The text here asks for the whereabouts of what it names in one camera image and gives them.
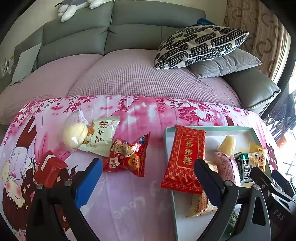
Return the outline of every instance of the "pink floral tablecloth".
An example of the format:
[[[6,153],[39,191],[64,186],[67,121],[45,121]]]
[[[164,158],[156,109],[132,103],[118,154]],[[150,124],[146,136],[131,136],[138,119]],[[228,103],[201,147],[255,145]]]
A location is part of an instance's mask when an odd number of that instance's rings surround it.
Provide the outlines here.
[[[97,157],[79,150],[71,155],[60,148],[62,125],[77,109],[93,109],[96,118],[120,116],[115,138],[133,142],[151,132],[145,177],[138,178],[129,171],[103,173],[87,205],[81,207],[102,241],[175,239],[170,194],[160,188],[167,166],[163,142],[166,127],[252,127],[262,147],[268,149],[270,168],[277,168],[278,148],[263,121],[253,112],[231,106],[164,97],[107,95],[30,102],[17,114],[0,147],[0,213],[19,240],[25,240],[26,219],[36,189],[33,175],[43,155],[51,150],[68,165],[61,170],[55,185],[74,178],[77,171],[85,170]],[[75,240],[67,217],[62,210],[58,212],[67,236]]]

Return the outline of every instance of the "wall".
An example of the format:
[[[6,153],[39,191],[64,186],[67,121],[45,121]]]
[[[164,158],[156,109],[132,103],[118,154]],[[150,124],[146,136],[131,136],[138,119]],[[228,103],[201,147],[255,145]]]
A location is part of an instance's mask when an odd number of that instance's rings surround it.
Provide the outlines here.
[[[227,0],[152,0],[175,3],[203,9],[207,18],[217,25],[223,24]],[[46,22],[57,17],[54,7],[61,0],[37,0],[13,24],[0,45],[0,63],[14,55],[14,48]]]

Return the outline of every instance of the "black and white patterned pillow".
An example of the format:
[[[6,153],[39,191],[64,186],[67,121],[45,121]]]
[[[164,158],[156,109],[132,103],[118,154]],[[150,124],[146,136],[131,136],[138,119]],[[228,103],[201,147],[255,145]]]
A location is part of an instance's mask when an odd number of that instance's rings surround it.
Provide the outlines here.
[[[155,68],[181,68],[224,56],[239,47],[248,35],[246,30],[215,25],[180,29],[161,43],[155,57]]]

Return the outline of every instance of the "sofa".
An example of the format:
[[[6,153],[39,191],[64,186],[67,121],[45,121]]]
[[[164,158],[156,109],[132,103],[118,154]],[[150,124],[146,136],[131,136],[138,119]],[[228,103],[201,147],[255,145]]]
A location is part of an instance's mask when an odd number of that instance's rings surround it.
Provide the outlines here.
[[[161,42],[205,18],[200,9],[156,1],[110,1],[56,18],[15,47],[42,43],[32,73],[0,94],[0,124],[8,125],[29,101],[74,95],[143,95],[231,105],[260,115],[280,89],[256,67],[199,79],[189,68],[155,69]],[[6,74],[1,80],[12,78]]]

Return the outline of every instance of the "sofa armrest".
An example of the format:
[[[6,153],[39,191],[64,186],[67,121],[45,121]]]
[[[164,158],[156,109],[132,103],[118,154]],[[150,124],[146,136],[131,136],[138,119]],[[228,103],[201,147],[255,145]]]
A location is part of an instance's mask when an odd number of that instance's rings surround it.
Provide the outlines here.
[[[281,89],[256,67],[222,76],[240,98],[243,108],[261,114]]]
[[[0,79],[0,93],[11,83],[12,74],[7,73]]]

